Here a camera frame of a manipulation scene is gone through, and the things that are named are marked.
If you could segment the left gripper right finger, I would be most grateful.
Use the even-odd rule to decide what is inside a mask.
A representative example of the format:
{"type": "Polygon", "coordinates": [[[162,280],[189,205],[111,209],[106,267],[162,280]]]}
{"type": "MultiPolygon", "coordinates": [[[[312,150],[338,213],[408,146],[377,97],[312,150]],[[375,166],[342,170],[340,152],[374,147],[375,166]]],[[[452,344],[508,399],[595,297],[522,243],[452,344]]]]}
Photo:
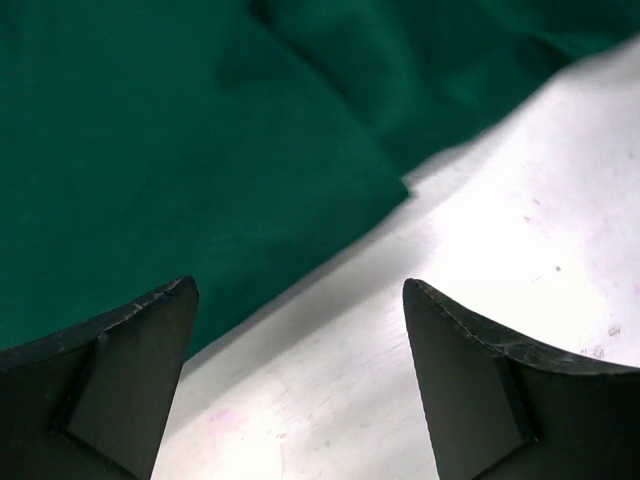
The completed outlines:
{"type": "Polygon", "coordinates": [[[637,368],[537,341],[417,279],[403,310],[440,478],[638,477],[637,368]]]}

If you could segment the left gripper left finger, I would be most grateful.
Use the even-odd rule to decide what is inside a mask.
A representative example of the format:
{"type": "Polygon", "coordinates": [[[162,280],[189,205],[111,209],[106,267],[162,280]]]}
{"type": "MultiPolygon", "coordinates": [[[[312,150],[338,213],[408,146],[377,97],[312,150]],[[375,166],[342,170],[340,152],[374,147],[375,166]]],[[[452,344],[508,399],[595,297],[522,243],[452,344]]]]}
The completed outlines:
{"type": "Polygon", "coordinates": [[[198,304],[181,277],[2,350],[2,478],[150,478],[198,304]]]}

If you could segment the green surgical cloth wrap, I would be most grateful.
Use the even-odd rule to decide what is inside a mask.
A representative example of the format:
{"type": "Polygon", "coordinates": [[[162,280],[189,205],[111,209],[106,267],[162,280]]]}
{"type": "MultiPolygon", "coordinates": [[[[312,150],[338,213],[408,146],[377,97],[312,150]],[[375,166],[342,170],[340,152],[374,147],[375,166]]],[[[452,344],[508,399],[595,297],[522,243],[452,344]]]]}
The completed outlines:
{"type": "Polygon", "coordinates": [[[196,353],[638,31],[635,1],[5,1],[1,344],[190,275],[196,353]]]}

